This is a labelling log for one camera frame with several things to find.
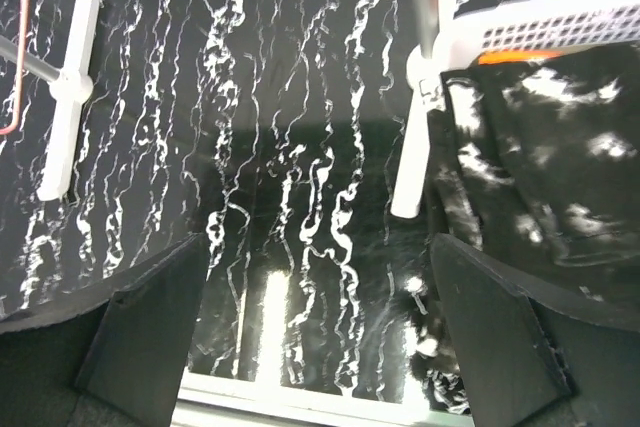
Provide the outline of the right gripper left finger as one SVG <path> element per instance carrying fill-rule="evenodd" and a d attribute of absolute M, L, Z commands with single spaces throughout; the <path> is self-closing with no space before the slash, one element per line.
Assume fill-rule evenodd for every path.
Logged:
<path fill-rule="evenodd" d="M 208 270 L 191 234 L 1 320 L 4 426 L 168 426 Z"/>

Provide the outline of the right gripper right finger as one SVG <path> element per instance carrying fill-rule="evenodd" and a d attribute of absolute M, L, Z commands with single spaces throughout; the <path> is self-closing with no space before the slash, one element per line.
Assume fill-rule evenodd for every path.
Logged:
<path fill-rule="evenodd" d="M 477 426 L 636 426 L 639 309 L 439 234 L 431 265 Z"/>

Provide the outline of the black and white trousers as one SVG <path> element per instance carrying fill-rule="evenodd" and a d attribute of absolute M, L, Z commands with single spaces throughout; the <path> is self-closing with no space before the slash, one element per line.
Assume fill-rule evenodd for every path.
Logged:
<path fill-rule="evenodd" d="M 639 307 L 639 46 L 440 77 L 424 198 L 449 234 L 590 300 Z"/>

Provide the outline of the orange trousers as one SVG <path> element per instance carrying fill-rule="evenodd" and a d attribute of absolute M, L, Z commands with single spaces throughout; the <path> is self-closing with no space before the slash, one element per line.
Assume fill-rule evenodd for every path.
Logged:
<path fill-rule="evenodd" d="M 486 52 L 479 55 L 475 63 L 477 65 L 494 65 L 500 63 L 513 63 L 513 62 L 526 62 L 536 60 L 546 60 L 550 58 L 559 57 L 562 55 L 561 51 L 557 50 L 506 50 Z"/>

